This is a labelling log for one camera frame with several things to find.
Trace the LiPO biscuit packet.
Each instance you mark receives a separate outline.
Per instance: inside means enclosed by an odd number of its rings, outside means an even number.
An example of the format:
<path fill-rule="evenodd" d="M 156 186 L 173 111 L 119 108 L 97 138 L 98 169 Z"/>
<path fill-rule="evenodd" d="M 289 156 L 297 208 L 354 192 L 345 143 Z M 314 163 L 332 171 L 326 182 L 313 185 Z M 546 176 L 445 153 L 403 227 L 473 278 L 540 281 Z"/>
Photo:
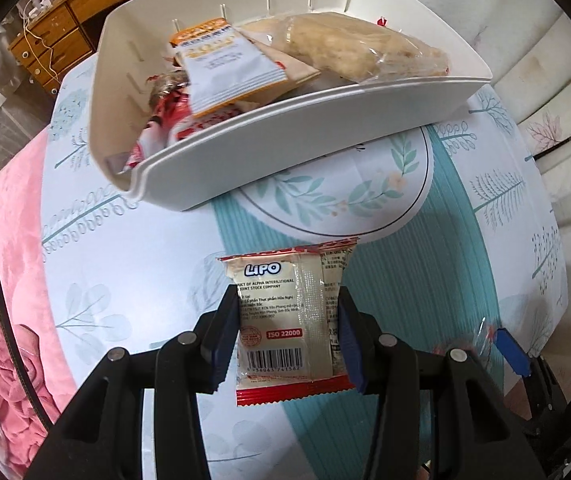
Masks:
<path fill-rule="evenodd" d="M 226 256 L 237 286 L 239 406 L 351 389 L 339 341 L 339 292 L 357 246 L 344 240 Z"/>

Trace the red white snack packet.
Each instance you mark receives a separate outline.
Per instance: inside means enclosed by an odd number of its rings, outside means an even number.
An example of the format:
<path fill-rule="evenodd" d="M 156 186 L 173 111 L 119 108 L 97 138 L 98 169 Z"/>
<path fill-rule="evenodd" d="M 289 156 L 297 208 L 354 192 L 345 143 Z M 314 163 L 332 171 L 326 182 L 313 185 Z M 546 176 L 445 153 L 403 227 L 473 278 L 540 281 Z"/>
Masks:
<path fill-rule="evenodd" d="M 188 136 L 258 108 L 258 103 L 241 101 L 196 117 L 189 105 L 190 84 L 184 70 L 152 76 L 149 106 L 152 115 L 141 130 L 134 146 L 112 155 L 107 163 L 113 174 L 128 174 L 144 159 L 159 153 Z"/>

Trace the oats bar packet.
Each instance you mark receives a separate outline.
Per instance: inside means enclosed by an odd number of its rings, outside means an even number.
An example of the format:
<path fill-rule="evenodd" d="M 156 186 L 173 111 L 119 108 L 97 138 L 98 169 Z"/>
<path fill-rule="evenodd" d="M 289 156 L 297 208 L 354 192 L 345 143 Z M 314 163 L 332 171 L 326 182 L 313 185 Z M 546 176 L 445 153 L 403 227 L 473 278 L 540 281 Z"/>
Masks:
<path fill-rule="evenodd" d="M 170 40 L 189 79 L 189 106 L 203 116 L 287 82 L 287 73 L 224 18 L 176 32 Z"/>

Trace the clear pack pale pastry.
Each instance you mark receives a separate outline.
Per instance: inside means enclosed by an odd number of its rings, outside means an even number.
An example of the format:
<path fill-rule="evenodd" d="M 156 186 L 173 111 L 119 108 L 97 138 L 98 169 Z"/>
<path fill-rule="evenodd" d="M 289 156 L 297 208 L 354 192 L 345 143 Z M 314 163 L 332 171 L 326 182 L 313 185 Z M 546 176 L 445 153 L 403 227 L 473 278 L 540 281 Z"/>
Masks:
<path fill-rule="evenodd" d="M 450 72 L 449 57 L 443 50 L 341 13 L 263 18 L 239 30 L 317 70 L 328 70 L 353 82 L 441 77 Z"/>

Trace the tree-patterned tablecloth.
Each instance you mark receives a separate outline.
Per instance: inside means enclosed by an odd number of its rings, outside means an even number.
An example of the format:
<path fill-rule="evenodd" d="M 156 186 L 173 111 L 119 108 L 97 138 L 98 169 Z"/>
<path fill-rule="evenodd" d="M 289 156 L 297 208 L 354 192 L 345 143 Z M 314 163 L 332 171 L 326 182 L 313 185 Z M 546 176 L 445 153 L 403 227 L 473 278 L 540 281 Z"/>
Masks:
<path fill-rule="evenodd" d="M 223 256 L 357 237 L 344 284 L 419 350 L 504 327 L 532 356 L 567 307 L 543 179 L 498 94 L 186 212 L 126 197 L 89 155 L 96 63 L 71 70 L 47 130 L 40 226 L 47 385 L 65 403 L 114 347 L 156 349 L 217 307 Z"/>

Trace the crumpled pink towel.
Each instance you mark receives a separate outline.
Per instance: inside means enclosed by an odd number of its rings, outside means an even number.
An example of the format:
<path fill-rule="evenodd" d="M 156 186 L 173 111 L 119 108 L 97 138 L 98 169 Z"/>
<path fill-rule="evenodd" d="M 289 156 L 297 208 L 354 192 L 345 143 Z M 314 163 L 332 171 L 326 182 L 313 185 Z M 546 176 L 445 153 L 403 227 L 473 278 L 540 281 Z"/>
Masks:
<path fill-rule="evenodd" d="M 28 371 L 28 378 L 31 379 L 39 401 L 42 402 L 50 420 L 55 422 L 60 416 L 60 411 L 46 386 L 39 352 L 39 336 L 24 325 L 13 325 L 12 328 L 20 356 Z M 8 440 L 9 463 L 17 472 L 23 474 L 45 440 L 47 430 L 37 417 L 21 385 L 1 327 L 0 426 Z"/>

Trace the pink bed blanket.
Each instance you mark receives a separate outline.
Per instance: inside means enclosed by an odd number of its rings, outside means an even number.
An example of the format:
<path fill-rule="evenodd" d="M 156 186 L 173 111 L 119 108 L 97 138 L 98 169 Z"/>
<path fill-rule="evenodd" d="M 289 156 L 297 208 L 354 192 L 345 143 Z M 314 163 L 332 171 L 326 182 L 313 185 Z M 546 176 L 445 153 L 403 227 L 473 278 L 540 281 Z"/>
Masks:
<path fill-rule="evenodd" d="M 48 296 L 42 251 L 42 184 L 48 133 L 42 131 L 0 170 L 0 280 L 11 325 L 39 336 L 46 386 L 60 413 L 76 391 L 65 361 Z M 24 476 L 9 463 L 0 426 L 0 478 Z"/>

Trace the white floral curtain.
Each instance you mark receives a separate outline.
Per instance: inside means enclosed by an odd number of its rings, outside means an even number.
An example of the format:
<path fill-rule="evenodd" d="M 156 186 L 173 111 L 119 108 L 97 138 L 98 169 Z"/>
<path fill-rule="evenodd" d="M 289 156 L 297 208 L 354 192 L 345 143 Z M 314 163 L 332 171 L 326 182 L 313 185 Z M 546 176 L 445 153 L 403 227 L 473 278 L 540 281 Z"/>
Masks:
<path fill-rule="evenodd" d="M 569 307 L 543 353 L 571 390 L 571 19 L 553 0 L 420 0 L 491 66 L 560 228 Z"/>

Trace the wooden desk with drawers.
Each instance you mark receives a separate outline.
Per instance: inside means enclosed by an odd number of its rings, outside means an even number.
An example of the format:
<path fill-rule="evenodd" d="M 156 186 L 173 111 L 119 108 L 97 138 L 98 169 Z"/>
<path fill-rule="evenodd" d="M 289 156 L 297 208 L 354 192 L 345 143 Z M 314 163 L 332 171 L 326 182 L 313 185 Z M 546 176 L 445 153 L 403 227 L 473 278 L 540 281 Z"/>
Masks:
<path fill-rule="evenodd" d="M 64 75 L 95 53 L 108 14 L 128 0 L 54 0 L 22 26 L 9 50 L 31 80 L 54 96 Z"/>

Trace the white plastic storage bin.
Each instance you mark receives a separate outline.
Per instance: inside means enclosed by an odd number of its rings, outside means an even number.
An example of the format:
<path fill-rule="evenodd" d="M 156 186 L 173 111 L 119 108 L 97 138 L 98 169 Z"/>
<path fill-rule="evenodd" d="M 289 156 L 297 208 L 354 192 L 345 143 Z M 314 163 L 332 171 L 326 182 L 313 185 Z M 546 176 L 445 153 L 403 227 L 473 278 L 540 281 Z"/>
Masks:
<path fill-rule="evenodd" d="M 125 168 L 151 114 L 152 80 L 170 70 L 173 32 L 208 20 L 240 27 L 331 12 L 441 50 L 447 73 L 406 77 L 380 70 L 350 81 L 322 70 L 296 82 L 299 61 L 284 55 L 274 66 L 278 82 L 241 96 L 239 115 Z M 130 0 L 104 22 L 89 105 L 89 151 L 104 177 L 131 200 L 186 210 L 280 170 L 438 122 L 491 78 L 479 53 L 419 0 Z"/>

